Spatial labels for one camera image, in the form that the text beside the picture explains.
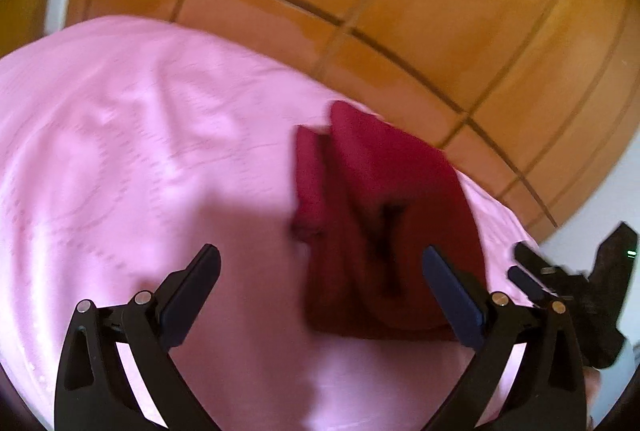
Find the silver screw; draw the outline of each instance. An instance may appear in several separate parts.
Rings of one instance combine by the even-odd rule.
[[[566,306],[562,301],[554,301],[551,303],[551,308],[553,308],[556,314],[564,314],[566,312]]]
[[[142,290],[142,292],[138,292],[133,299],[136,305],[146,305],[151,300],[151,292]]]
[[[507,306],[509,304],[509,296],[504,292],[494,292],[491,294],[491,300],[498,306]]]
[[[91,308],[91,301],[89,299],[83,299],[81,302],[78,303],[78,306],[76,306],[76,309],[81,314],[84,314],[85,312],[87,312],[89,308]]]

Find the pink fabric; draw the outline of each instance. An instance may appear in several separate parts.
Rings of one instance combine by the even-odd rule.
[[[240,46],[139,18],[79,24],[0,61],[0,358],[49,426],[76,303],[154,289],[204,242],[222,252],[222,276],[172,357],[222,429],[411,430],[429,419],[468,350],[303,324],[305,257],[288,232],[293,132],[325,124],[337,98]],[[504,276],[511,245],[530,238],[459,178],[490,288],[523,301]]]

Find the mattress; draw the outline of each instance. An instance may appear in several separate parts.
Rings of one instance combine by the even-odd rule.
[[[314,334],[292,242],[293,130],[342,98],[279,62],[163,22],[112,16],[0,61],[0,357],[52,429],[58,359],[81,299],[127,302],[203,243],[222,276],[172,358],[226,430],[415,430],[472,352],[457,343]],[[535,245],[513,213],[459,174],[490,289],[511,247]],[[513,380],[522,350],[486,414]],[[144,413],[161,417],[121,347]]]

